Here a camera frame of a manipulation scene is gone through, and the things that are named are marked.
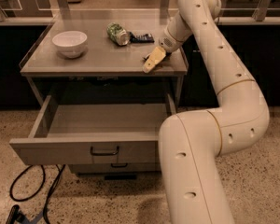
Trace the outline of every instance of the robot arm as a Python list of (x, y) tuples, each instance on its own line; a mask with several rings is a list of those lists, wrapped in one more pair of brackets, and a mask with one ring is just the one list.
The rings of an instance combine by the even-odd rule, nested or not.
[(220, 0), (178, 0), (178, 7), (160, 44), (173, 52), (195, 36), (219, 107), (178, 113), (161, 126), (161, 171), (171, 220), (231, 224), (215, 157), (256, 143), (268, 128), (269, 110), (257, 82), (214, 23)]

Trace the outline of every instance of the floor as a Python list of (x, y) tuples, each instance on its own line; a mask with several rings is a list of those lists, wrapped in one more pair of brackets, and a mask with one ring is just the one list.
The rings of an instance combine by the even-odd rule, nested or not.
[[(94, 1), (83, 0), (71, 7), (88, 8), (91, 2), (96, 6), (106, 3), (105, 8), (116, 7), (112, 0)], [(123, 1), (128, 0), (116, 1), (119, 7), (124, 7)], [(151, 3), (154, 8), (157, 1), (129, 0), (129, 3), (147, 7)], [(249, 149), (217, 158), (217, 168), (237, 224), (280, 224), (280, 106), (270, 110), (269, 129), (259, 142)], [(45, 223), (41, 218), (42, 208), (58, 173), (55, 166), (45, 167), (44, 188), (32, 200), (18, 203), (9, 197), (12, 182), (26, 168), (9, 146), (9, 140), (27, 137), (37, 113), (38, 110), (0, 111), (0, 223), (6, 223), (14, 204), (25, 214), (24, 223)], [(41, 181), (41, 169), (33, 168), (15, 186), (15, 196), (29, 196)], [(49, 202), (49, 220), (61, 224), (170, 223), (161, 174), (139, 174), (131, 180), (104, 180), (102, 176), (78, 177), (66, 167)]]

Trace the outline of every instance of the green can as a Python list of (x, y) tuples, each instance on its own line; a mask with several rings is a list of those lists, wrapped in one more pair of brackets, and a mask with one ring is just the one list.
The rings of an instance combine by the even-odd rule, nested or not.
[(118, 23), (110, 23), (106, 28), (106, 32), (110, 39), (119, 46), (125, 46), (130, 41), (130, 34)]

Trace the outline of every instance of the gray drawer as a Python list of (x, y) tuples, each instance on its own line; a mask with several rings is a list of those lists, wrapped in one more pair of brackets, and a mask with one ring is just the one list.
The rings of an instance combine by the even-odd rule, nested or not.
[(158, 162), (166, 104), (58, 105), (49, 95), (28, 138), (11, 146), (25, 164)]

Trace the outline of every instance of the bowl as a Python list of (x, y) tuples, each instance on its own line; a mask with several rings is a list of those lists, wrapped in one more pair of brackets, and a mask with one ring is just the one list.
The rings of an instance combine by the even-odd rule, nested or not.
[(66, 31), (54, 36), (52, 42), (62, 55), (76, 58), (87, 47), (87, 35), (80, 31)]

